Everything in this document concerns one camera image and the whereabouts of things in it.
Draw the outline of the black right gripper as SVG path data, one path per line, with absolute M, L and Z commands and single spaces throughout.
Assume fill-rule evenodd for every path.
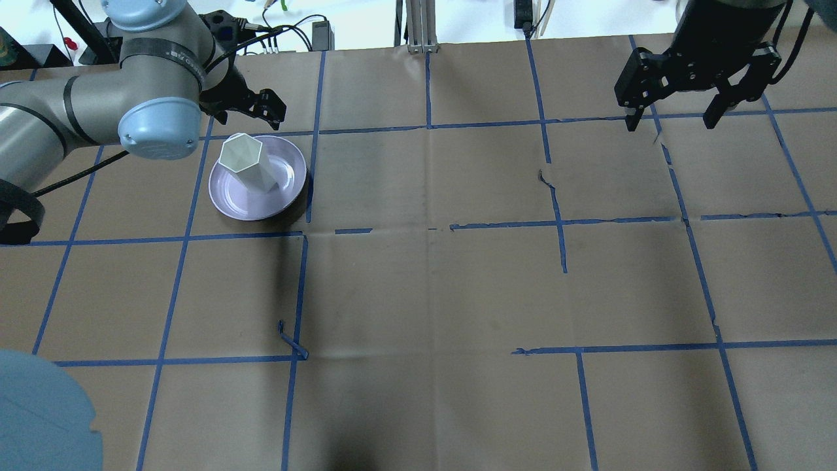
M 775 20 L 774 1 L 687 1 L 667 50 L 635 48 L 615 83 L 627 130 L 676 92 L 718 91 L 703 113 L 709 130 L 741 101 L 756 101 L 782 61 L 766 40 Z

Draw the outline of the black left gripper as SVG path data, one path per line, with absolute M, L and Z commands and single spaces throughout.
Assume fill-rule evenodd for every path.
M 227 61 L 224 77 L 218 84 L 200 92 L 198 107 L 218 124 L 228 123 L 231 111 L 263 120 L 272 130 L 278 130 L 285 120 L 287 105 L 272 89 L 258 93 L 248 88 L 245 78 L 232 62 Z

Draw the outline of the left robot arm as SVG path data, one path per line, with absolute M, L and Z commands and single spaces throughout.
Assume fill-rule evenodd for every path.
M 122 145 L 135 157 L 181 159 L 201 117 L 228 111 L 277 129 L 286 105 L 248 88 L 209 25 L 186 1 L 104 1 L 123 33 L 116 71 L 2 84 L 2 244 L 27 245 L 44 223 L 37 188 L 69 153 Z M 95 411 L 59 366 L 2 351 L 2 469 L 101 470 Z

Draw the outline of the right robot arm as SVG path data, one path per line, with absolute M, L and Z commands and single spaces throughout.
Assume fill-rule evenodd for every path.
M 706 128 L 740 102 L 754 102 L 782 80 L 797 58 L 814 16 L 835 29 L 835 2 L 808 1 L 791 56 L 776 48 L 793 2 L 689 1 L 672 43 L 661 54 L 635 48 L 615 83 L 615 98 L 626 111 L 628 131 L 660 99 L 678 92 L 716 89 L 703 113 Z

